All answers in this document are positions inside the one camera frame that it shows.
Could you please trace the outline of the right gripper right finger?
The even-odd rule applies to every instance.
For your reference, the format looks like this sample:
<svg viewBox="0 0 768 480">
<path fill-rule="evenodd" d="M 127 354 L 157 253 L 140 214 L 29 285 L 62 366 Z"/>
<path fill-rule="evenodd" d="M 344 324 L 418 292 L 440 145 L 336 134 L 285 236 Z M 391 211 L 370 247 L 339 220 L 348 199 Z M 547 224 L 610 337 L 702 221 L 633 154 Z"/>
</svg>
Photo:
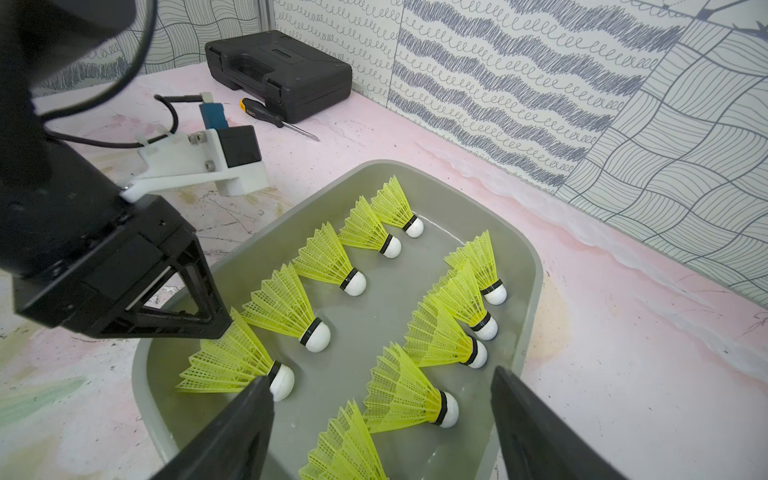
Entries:
<svg viewBox="0 0 768 480">
<path fill-rule="evenodd" d="M 510 479 L 621 479 L 512 371 L 498 366 L 491 408 Z"/>
</svg>

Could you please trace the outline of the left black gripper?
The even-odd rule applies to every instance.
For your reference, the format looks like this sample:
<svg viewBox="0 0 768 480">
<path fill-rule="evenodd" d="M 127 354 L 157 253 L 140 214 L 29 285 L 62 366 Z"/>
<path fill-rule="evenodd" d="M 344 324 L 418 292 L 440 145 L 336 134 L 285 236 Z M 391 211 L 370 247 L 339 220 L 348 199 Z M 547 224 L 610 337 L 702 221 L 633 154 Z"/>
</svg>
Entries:
<svg viewBox="0 0 768 480">
<path fill-rule="evenodd" d="M 217 339 L 232 323 L 191 225 L 162 197 L 125 201 L 73 149 L 1 150 L 1 268 L 17 314 L 100 338 Z M 182 297 L 151 299 L 177 279 Z"/>
</svg>

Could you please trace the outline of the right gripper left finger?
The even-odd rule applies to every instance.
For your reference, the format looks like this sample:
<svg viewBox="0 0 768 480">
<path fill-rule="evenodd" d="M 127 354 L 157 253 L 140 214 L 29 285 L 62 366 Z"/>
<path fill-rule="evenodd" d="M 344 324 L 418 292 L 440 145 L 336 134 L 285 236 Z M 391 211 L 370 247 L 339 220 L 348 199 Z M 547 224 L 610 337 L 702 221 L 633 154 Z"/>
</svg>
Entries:
<svg viewBox="0 0 768 480">
<path fill-rule="evenodd" d="M 243 389 L 190 444 L 154 475 L 156 479 L 258 479 L 274 421 L 266 378 Z"/>
</svg>

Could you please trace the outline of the yellow shuttlecock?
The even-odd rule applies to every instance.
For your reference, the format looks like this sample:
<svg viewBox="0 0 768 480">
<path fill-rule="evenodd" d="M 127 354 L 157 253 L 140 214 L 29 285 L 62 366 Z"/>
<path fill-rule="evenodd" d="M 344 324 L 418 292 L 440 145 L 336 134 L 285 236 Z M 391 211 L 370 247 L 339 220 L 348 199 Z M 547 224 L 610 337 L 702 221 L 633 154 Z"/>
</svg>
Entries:
<svg viewBox="0 0 768 480">
<path fill-rule="evenodd" d="M 481 369 L 488 361 L 485 345 L 467 335 L 433 295 L 423 297 L 407 327 L 404 350 L 420 368 L 462 364 Z"/>
<path fill-rule="evenodd" d="M 468 263 L 483 298 L 491 305 L 501 305 L 508 298 L 508 291 L 501 280 L 495 260 L 492 240 L 488 230 L 449 253 L 444 261 L 452 268 Z"/>
<path fill-rule="evenodd" d="M 381 222 L 402 229 L 411 238 L 423 234 L 424 223 L 411 209 L 396 176 L 377 191 L 371 206 Z"/>
<path fill-rule="evenodd" d="M 314 231 L 292 264 L 300 276 L 336 285 L 353 297 L 360 296 L 367 287 L 365 275 L 351 264 L 329 222 Z"/>
<path fill-rule="evenodd" d="M 350 210 L 338 237 L 344 246 L 375 250 L 394 259 L 402 251 L 402 243 L 388 233 L 368 201 L 360 196 Z"/>
<path fill-rule="evenodd" d="M 243 317 L 230 309 L 231 325 L 215 340 L 200 341 L 190 366 L 179 374 L 176 389 L 186 393 L 239 393 L 252 381 L 265 378 L 275 402 L 293 391 L 295 375 L 274 360 Z"/>
<path fill-rule="evenodd" d="M 366 388 L 363 420 L 372 434 L 421 424 L 448 429 L 458 423 L 455 397 L 436 388 L 397 343 L 377 357 Z"/>
<path fill-rule="evenodd" d="M 490 341 L 497 336 L 498 323 L 484 306 L 474 270 L 468 262 L 442 276 L 427 296 L 441 303 L 455 320 L 466 324 L 478 339 Z"/>
<path fill-rule="evenodd" d="M 244 320 L 259 328 L 295 338 L 308 351 L 325 350 L 331 340 L 326 323 L 315 315 L 295 267 L 283 264 L 243 305 Z"/>
<path fill-rule="evenodd" d="M 318 435 L 301 479 L 387 479 L 357 403 L 350 400 Z"/>
</svg>

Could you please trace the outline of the grey plastic storage box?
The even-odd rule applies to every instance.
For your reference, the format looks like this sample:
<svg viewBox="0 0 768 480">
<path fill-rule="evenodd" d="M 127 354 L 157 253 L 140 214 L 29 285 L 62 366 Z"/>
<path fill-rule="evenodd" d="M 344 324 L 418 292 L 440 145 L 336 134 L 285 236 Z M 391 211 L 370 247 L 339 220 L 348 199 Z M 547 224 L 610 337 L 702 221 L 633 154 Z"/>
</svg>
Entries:
<svg viewBox="0 0 768 480">
<path fill-rule="evenodd" d="M 227 307 L 241 308 L 262 280 L 292 260 L 323 223 L 340 226 L 360 197 L 373 196 L 397 178 L 424 233 L 401 237 L 398 257 L 360 249 L 348 252 L 366 277 L 357 297 L 339 287 L 312 280 L 304 288 L 316 315 L 330 328 L 331 340 L 311 353 L 296 339 L 259 330 L 268 352 L 296 376 L 292 393 L 275 406 L 275 419 L 262 475 L 294 479 L 329 419 L 349 400 L 362 401 L 371 369 L 382 350 L 402 342 L 413 310 L 448 270 L 445 257 L 462 243 L 488 232 L 507 300 L 491 308 L 498 335 L 487 344 L 488 361 L 480 369 L 449 365 L 427 370 L 438 388 L 460 406 L 450 429 L 422 424 L 378 434 L 374 440 L 393 479 L 486 479 L 493 470 L 499 441 L 491 410 L 491 381 L 496 367 L 523 369 L 543 283 L 541 260 L 529 240 L 494 212 L 448 184 L 406 164 L 371 161 L 335 180 L 252 236 L 212 268 Z"/>
</svg>

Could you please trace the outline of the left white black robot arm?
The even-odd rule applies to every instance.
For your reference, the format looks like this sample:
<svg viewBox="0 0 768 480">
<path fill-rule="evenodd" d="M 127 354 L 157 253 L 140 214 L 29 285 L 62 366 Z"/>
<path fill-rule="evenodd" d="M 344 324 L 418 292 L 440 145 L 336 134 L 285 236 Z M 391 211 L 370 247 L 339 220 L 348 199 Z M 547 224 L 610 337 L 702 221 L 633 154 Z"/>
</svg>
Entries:
<svg viewBox="0 0 768 480">
<path fill-rule="evenodd" d="M 146 7 L 133 62 L 97 96 L 37 113 L 33 88 L 129 28 L 132 1 L 1 5 L 1 269 L 16 314 L 91 338 L 219 338 L 231 319 L 192 225 L 164 198 L 125 200 L 46 124 L 112 99 L 155 30 Z"/>
</svg>

